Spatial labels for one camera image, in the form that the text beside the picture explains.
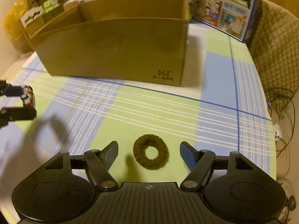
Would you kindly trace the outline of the brown hair scrunchie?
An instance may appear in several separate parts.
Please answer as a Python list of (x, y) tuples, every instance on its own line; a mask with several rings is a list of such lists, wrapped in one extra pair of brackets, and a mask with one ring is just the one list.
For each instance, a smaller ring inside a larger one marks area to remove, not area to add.
[(134, 142), (133, 155), (137, 163), (143, 168), (158, 170), (168, 162), (169, 151), (159, 136), (147, 134), (140, 136)]

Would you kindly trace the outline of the checked tablecloth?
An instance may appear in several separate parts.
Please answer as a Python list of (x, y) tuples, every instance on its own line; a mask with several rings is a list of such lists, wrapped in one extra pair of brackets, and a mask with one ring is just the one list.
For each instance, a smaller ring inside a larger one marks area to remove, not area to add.
[[(275, 141), (266, 97), (247, 46), (202, 24), (189, 26), (180, 87), (113, 79), (50, 76), (37, 54), (7, 71), (14, 85), (30, 85), (37, 117), (1, 129), (1, 212), (19, 217), (12, 190), (59, 151), (80, 155), (111, 141), (119, 155), (110, 169), (118, 181), (176, 181), (188, 169), (179, 155), (186, 141), (217, 155), (239, 151), (276, 177)], [(133, 155), (142, 135), (167, 145), (168, 162), (158, 170), (140, 166)]]

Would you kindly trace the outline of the yellow plastic bag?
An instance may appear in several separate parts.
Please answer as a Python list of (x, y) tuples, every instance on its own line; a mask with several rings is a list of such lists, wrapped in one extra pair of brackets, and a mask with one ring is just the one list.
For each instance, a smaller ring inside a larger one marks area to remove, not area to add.
[(22, 25), (20, 19), (30, 9), (27, 0), (18, 0), (4, 17), (3, 28), (10, 41), (19, 41), (22, 35)]

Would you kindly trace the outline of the white power strip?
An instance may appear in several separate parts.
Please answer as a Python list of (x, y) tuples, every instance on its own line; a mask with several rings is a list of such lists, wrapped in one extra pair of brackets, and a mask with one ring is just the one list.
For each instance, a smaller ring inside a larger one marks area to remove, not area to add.
[(279, 126), (278, 123), (276, 123), (276, 124), (273, 125), (273, 130), (274, 130), (275, 141), (280, 140), (281, 137), (282, 137), (282, 133), (281, 133), (280, 126)]

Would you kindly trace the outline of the green tissue packs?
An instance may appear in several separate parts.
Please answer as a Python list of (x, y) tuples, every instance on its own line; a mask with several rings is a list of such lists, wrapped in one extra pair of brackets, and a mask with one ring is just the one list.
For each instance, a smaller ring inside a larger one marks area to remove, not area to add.
[(61, 0), (47, 0), (43, 3), (43, 10), (48, 13), (61, 5)]

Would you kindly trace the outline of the open brown cardboard box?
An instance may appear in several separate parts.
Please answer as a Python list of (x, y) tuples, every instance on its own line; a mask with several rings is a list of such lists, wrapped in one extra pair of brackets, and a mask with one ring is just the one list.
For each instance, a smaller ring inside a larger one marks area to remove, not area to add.
[(179, 86), (188, 25), (188, 0), (94, 0), (64, 11), (29, 43), (52, 76)]

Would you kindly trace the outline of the quilted beige chair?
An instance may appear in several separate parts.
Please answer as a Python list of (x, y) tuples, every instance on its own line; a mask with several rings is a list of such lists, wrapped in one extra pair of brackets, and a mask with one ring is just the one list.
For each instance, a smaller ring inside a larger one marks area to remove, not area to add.
[(281, 111), (298, 90), (298, 18), (268, 0), (257, 0), (245, 43), (268, 100)]

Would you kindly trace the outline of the dark blue milk carton box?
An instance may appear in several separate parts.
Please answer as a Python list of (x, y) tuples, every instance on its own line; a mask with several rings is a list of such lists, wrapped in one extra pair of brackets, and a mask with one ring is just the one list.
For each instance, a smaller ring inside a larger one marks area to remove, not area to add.
[(243, 42), (256, 0), (194, 0), (193, 19)]

